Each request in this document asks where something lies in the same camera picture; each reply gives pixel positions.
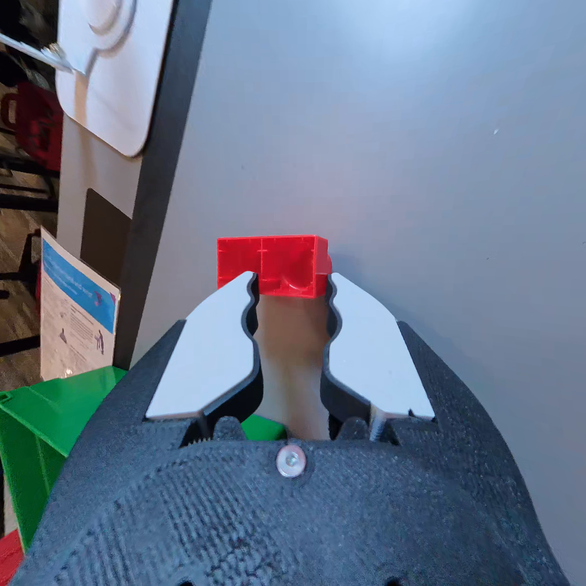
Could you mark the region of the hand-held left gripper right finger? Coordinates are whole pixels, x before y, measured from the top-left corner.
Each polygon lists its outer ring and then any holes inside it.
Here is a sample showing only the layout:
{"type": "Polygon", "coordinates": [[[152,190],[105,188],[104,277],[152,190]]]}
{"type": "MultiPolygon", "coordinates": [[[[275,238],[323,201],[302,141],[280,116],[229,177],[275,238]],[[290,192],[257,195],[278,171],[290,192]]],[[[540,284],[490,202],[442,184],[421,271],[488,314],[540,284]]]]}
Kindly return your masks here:
{"type": "Polygon", "coordinates": [[[394,315],[339,273],[328,276],[320,398],[338,421],[436,415],[394,315]]]}

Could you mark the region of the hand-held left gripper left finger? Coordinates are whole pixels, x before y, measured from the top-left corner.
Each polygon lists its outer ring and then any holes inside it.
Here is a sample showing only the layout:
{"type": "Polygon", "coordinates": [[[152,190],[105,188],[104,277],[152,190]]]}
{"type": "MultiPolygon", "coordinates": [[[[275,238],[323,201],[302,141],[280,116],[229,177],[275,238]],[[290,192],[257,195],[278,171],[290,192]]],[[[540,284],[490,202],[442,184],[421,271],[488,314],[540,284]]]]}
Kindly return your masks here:
{"type": "Polygon", "coordinates": [[[245,271],[187,316],[145,416],[149,420],[225,415],[244,421],[263,397],[258,328],[259,277],[245,271]]]}

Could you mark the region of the red plastic block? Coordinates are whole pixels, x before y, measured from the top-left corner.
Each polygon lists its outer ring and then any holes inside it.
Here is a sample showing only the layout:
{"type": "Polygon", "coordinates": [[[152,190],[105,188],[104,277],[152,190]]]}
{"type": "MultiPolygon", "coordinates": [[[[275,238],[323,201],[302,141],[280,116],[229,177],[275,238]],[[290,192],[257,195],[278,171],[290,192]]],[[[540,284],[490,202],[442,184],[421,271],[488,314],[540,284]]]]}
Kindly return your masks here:
{"type": "Polygon", "coordinates": [[[217,288],[246,271],[258,275],[261,295],[324,296],[332,273],[328,240],[316,235],[218,238],[217,288]]]}

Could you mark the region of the person's right forearm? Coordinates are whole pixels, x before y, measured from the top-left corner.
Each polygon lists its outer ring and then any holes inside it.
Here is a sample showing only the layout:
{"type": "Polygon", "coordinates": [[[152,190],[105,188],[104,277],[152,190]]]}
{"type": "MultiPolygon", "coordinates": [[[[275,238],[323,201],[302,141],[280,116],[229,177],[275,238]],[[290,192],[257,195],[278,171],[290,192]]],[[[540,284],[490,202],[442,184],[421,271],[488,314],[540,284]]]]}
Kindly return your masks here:
{"type": "Polygon", "coordinates": [[[323,351],[329,335],[324,297],[260,296],[263,398],[255,414],[285,426],[301,440],[328,440],[328,412],[320,399],[323,351]]]}

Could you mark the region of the printed instruction sheet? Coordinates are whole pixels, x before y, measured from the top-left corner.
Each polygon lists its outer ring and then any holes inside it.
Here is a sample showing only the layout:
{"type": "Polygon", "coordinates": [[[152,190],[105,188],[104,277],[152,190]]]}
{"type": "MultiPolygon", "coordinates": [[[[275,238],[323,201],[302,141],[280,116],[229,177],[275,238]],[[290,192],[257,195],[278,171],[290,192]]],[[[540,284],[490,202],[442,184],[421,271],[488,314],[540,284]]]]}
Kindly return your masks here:
{"type": "Polygon", "coordinates": [[[40,229],[40,377],[113,365],[120,289],[40,229]]]}

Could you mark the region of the green plastic bin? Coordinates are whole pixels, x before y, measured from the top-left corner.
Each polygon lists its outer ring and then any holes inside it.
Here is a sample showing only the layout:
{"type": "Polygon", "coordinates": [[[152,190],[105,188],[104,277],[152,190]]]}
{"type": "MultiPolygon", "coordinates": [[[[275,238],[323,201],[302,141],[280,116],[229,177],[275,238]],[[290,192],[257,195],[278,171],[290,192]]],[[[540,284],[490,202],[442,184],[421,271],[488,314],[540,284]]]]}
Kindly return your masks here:
{"type": "Polygon", "coordinates": [[[190,511],[225,498],[211,443],[191,418],[146,421],[164,366],[105,367],[1,393],[1,460],[25,566],[48,566],[97,533],[149,547],[189,533],[190,511]]]}

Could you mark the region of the red plastic bin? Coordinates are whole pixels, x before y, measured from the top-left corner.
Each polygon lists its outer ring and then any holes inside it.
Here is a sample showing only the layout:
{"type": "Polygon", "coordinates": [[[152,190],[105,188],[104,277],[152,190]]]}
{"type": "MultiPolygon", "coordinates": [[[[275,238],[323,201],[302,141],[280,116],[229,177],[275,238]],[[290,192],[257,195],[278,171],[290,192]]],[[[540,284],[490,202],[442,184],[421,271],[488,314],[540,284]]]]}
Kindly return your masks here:
{"type": "Polygon", "coordinates": [[[8,583],[24,557],[19,532],[11,531],[1,538],[1,582],[8,583]]]}

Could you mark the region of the red plastic crate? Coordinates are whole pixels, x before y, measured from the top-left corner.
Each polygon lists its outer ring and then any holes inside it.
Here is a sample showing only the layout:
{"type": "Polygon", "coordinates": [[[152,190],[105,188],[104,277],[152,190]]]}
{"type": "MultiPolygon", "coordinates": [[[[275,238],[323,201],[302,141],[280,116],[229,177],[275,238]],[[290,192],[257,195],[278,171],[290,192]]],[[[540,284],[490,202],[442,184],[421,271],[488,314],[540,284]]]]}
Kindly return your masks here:
{"type": "Polygon", "coordinates": [[[1,99],[1,121],[19,147],[50,172],[60,173],[63,111],[54,92],[30,82],[1,99]]]}

